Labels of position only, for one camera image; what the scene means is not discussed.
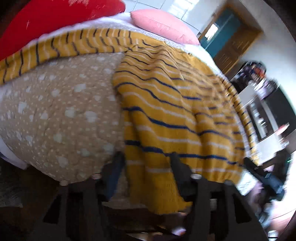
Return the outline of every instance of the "window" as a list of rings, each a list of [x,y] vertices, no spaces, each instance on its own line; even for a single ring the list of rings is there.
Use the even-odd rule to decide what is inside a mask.
[[[211,38],[215,35],[215,33],[218,31],[218,27],[213,23],[207,33],[205,34],[205,37],[208,41],[211,40]]]

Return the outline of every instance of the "yellow striped blanket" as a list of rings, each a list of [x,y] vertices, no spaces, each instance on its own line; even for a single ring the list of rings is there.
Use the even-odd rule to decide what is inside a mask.
[[[82,29],[37,42],[0,62],[2,83],[41,63],[88,53],[124,52],[114,89],[122,97],[130,198],[155,213],[188,204],[178,195],[169,154],[177,152],[208,180],[237,183],[245,156],[235,120],[249,137],[251,121],[237,92],[202,61],[143,34],[120,29]]]

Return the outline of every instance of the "door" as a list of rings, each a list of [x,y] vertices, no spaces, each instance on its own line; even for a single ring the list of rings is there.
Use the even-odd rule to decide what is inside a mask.
[[[214,58],[241,24],[236,14],[226,8],[200,40],[200,45]]]
[[[245,24],[241,24],[237,32],[213,58],[218,68],[226,74],[258,38],[261,32]]]

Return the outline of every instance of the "bed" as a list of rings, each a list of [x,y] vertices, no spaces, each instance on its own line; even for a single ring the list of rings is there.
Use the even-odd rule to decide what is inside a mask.
[[[140,29],[133,25],[130,13],[64,27],[26,47],[75,30],[84,29],[88,36],[93,28],[133,31],[164,41],[199,58],[214,74],[227,80],[201,46],[178,44]],[[30,164],[60,182],[79,182],[100,173],[114,151],[125,147],[126,121],[118,111],[120,98],[110,81],[123,57],[123,53],[93,53],[53,59],[2,86],[0,152],[18,167],[24,169]],[[244,127],[239,116],[235,119],[245,155],[250,156]],[[245,195],[255,183],[243,170],[237,188]],[[131,204],[128,197],[128,181],[123,173],[115,196],[106,205],[120,209],[143,207]]]

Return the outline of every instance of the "pink pillow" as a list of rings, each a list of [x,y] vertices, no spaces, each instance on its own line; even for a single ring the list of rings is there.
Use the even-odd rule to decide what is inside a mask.
[[[180,19],[159,9],[131,12],[134,23],[149,32],[181,44],[198,45],[195,34]]]

